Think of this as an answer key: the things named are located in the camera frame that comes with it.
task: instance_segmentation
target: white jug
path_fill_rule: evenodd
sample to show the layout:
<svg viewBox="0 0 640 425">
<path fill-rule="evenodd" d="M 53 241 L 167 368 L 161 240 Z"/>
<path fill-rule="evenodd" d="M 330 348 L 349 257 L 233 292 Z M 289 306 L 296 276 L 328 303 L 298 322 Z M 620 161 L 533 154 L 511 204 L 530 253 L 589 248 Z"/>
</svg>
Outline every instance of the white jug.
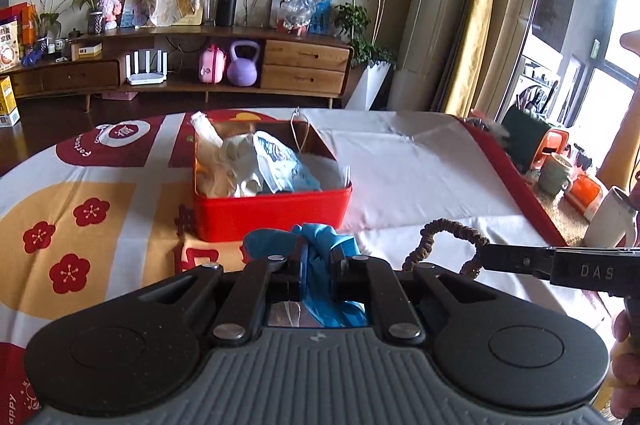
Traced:
<svg viewBox="0 0 640 425">
<path fill-rule="evenodd" d="M 633 247 L 638 239 L 637 215 L 629 196 L 614 186 L 593 216 L 584 236 L 584 245 L 588 248 L 615 248 L 624 235 L 625 246 Z"/>
</svg>

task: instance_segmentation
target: silver screw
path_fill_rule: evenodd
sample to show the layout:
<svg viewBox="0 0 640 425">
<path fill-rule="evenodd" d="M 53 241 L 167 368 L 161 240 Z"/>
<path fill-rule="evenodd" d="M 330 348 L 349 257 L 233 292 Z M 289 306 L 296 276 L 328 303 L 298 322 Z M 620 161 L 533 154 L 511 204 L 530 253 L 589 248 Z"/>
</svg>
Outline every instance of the silver screw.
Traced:
<svg viewBox="0 0 640 425">
<path fill-rule="evenodd" d="M 213 336 L 222 340 L 239 340 L 244 333 L 244 328 L 238 324 L 220 324 L 213 329 Z"/>
<path fill-rule="evenodd" d="M 389 334 L 396 339 L 409 340 L 420 335 L 420 328 L 415 324 L 403 322 L 389 328 Z"/>
</svg>

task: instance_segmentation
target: white router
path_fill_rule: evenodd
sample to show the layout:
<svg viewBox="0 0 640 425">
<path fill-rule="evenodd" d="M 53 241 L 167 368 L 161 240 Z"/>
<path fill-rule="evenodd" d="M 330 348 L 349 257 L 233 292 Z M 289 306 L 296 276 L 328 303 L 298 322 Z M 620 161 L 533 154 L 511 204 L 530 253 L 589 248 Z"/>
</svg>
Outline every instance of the white router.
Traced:
<svg viewBox="0 0 640 425">
<path fill-rule="evenodd" d="M 151 55 L 156 53 L 156 69 L 151 70 Z M 162 50 L 139 50 L 125 56 L 125 72 L 129 85 L 162 84 L 166 80 L 167 52 Z"/>
</svg>

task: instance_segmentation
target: kettlebell handle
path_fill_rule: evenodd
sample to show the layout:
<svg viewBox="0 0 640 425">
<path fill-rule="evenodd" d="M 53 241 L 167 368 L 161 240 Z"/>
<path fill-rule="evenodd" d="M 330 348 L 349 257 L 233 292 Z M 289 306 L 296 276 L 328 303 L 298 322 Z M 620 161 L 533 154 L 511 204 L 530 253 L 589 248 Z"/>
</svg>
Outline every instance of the kettlebell handle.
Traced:
<svg viewBox="0 0 640 425">
<path fill-rule="evenodd" d="M 258 58 L 260 58 L 260 44 L 258 44 L 258 42 L 254 42 L 253 40 L 236 40 L 236 42 L 231 44 L 231 47 L 229 48 L 231 60 L 235 62 L 238 59 L 238 56 L 236 55 L 236 48 L 242 46 L 248 46 L 255 49 L 255 55 L 254 58 L 252 58 L 252 62 L 255 64 L 258 61 Z"/>
</svg>

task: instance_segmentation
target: finger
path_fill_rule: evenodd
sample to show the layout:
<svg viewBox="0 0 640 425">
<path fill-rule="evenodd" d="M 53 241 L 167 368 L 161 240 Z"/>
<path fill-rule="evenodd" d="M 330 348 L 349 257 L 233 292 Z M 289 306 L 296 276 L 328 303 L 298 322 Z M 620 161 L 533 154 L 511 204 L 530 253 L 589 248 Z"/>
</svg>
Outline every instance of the finger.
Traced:
<svg viewBox="0 0 640 425">
<path fill-rule="evenodd" d="M 626 418 L 631 409 L 640 407 L 640 385 L 616 389 L 611 396 L 611 413 L 618 419 Z"/>
<path fill-rule="evenodd" d="M 640 357 L 638 355 L 627 353 L 615 357 L 611 361 L 611 369 L 613 375 L 627 385 L 640 383 Z"/>
<path fill-rule="evenodd" d="M 626 312 L 621 312 L 613 322 L 613 336 L 619 342 L 624 342 L 631 332 L 631 324 Z"/>
</svg>

